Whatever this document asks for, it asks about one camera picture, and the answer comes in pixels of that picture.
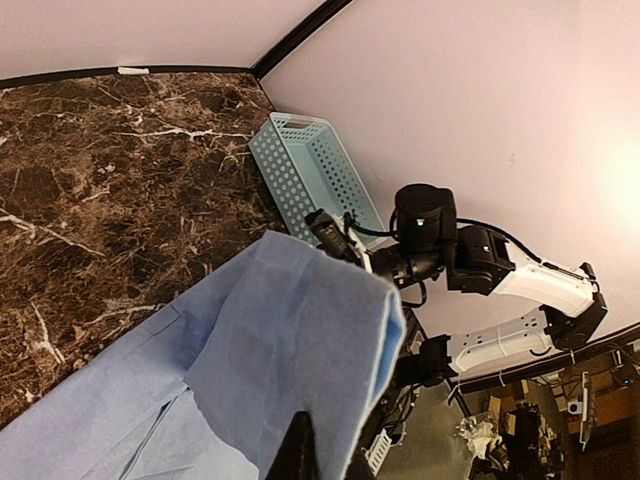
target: light blue fabric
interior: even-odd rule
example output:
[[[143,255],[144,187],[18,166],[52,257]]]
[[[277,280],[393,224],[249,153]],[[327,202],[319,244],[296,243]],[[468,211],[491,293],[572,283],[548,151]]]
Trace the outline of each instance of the light blue fabric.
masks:
[[[0,478],[264,478],[297,410],[342,478],[403,336],[393,287],[267,233],[0,431]]]

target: light blue basket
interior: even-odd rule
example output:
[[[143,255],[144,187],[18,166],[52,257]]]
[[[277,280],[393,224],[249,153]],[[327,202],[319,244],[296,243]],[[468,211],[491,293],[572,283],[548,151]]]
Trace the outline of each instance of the light blue basket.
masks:
[[[355,211],[360,225],[383,229],[349,155],[326,120],[272,113],[249,148],[292,236],[318,244],[304,217],[319,208],[340,217]],[[380,241],[360,238],[369,247]]]

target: robotic arm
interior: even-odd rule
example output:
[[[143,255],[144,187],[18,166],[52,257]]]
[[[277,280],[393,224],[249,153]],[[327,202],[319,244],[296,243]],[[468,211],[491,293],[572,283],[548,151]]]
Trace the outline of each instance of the robotic arm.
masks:
[[[566,268],[541,259],[507,232],[458,219],[453,193],[424,184],[403,187],[395,197],[390,232],[372,232],[350,214],[341,221],[323,210],[307,216],[328,255],[357,264],[398,288],[447,276],[462,293],[516,295],[541,303],[529,314],[496,327],[428,339],[420,353],[401,358],[396,386],[436,385],[482,363],[521,352],[545,355],[552,347],[584,346],[607,313],[588,263]],[[458,224],[468,224],[458,228]],[[354,232],[391,236],[396,244],[369,252]]]

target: marble surface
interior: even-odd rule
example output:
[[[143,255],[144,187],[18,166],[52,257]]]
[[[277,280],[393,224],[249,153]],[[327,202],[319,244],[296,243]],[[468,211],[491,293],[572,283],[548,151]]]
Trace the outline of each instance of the marble surface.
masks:
[[[266,229],[250,75],[0,91],[0,428]]]

